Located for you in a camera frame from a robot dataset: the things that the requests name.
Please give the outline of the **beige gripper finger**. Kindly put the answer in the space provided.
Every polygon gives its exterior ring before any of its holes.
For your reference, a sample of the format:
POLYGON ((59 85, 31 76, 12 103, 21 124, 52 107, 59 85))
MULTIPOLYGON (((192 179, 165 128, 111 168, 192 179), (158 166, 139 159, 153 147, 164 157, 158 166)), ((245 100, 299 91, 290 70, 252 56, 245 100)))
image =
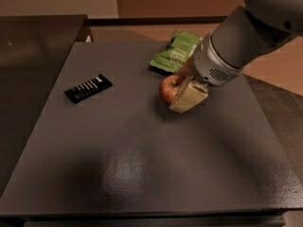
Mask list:
POLYGON ((169 108, 182 114, 197 106, 208 97, 208 84, 197 79, 186 79, 181 83, 176 97, 169 108))
POLYGON ((188 58, 183 66, 177 71, 177 75, 184 76, 186 78, 191 78, 191 70, 190 70, 190 65, 191 65, 191 58, 188 58))

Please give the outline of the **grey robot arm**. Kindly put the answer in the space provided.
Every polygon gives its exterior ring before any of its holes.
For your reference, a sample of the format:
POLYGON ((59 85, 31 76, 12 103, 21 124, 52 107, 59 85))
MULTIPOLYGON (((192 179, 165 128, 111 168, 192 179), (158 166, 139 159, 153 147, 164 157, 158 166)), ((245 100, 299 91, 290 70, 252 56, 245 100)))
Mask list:
POLYGON ((243 0, 197 45, 171 82, 169 108, 183 113, 238 77, 254 59, 303 34, 303 0, 243 0))

